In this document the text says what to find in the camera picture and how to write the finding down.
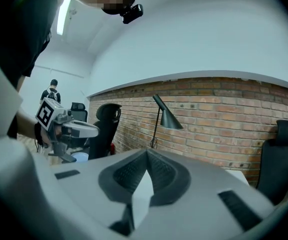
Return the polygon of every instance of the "brick wall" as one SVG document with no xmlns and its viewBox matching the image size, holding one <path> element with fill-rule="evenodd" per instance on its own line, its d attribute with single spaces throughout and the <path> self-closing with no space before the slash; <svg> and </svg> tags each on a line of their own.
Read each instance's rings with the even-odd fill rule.
<svg viewBox="0 0 288 240">
<path fill-rule="evenodd" d="M 261 146 L 275 137 L 276 120 L 288 120 L 288 89 L 218 77 L 153 82 L 91 97 L 89 122 L 97 120 L 100 105 L 121 104 L 116 151 L 149 147 L 158 112 L 152 98 L 156 93 L 184 127 L 158 126 L 158 149 L 241 170 L 256 184 Z"/>
</svg>

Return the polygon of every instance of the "ceiling light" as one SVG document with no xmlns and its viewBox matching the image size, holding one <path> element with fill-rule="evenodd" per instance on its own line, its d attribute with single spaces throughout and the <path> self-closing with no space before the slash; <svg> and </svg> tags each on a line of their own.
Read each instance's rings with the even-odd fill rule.
<svg viewBox="0 0 288 240">
<path fill-rule="evenodd" d="M 64 0 L 63 4 L 59 8 L 58 23 L 57 23 L 57 34 L 63 35 L 65 19 L 69 8 L 70 0 Z"/>
</svg>

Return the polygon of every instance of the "chair headrest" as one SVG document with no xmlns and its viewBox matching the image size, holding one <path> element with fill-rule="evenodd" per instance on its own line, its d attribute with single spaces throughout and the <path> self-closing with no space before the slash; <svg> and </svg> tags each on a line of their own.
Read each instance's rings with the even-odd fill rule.
<svg viewBox="0 0 288 240">
<path fill-rule="evenodd" d="M 71 107 L 71 110 L 75 110 L 75 111 L 83 111 L 85 110 L 86 107 L 84 104 L 82 103 L 77 103 L 77 102 L 73 102 L 72 103 L 72 107 Z"/>
<path fill-rule="evenodd" d="M 275 145 L 288 146 L 288 120 L 277 120 L 277 136 Z"/>
<path fill-rule="evenodd" d="M 114 103 L 107 103 L 101 105 L 96 113 L 98 120 L 112 120 L 120 116 L 120 108 L 122 106 Z"/>
</svg>

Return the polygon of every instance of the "backpack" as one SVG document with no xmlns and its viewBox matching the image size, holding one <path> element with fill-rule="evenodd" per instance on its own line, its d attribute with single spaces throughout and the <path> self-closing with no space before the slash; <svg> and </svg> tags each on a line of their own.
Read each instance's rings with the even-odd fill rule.
<svg viewBox="0 0 288 240">
<path fill-rule="evenodd" d="M 50 88 L 47 89 L 47 92 L 49 94 L 46 96 L 46 98 L 53 99 L 53 100 L 57 101 L 57 93 L 58 92 L 51 91 Z"/>
</svg>

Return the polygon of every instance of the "white wall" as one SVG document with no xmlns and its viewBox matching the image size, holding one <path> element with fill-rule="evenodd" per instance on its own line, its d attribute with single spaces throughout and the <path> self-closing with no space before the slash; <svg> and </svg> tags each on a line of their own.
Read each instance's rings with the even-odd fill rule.
<svg viewBox="0 0 288 240">
<path fill-rule="evenodd" d="M 86 78 L 89 77 L 92 63 L 93 59 L 87 53 L 64 44 L 61 47 L 47 47 L 38 57 L 31 77 L 25 79 L 19 92 L 24 100 L 23 110 L 32 116 L 36 115 L 42 92 L 52 79 L 58 80 L 57 90 L 63 107 L 70 108 L 72 102 L 79 102 L 88 109 Z"/>
<path fill-rule="evenodd" d="M 212 76 L 288 87 L 288 17 L 242 0 L 185 0 L 159 8 L 132 22 L 96 59 L 87 95 Z"/>
</svg>

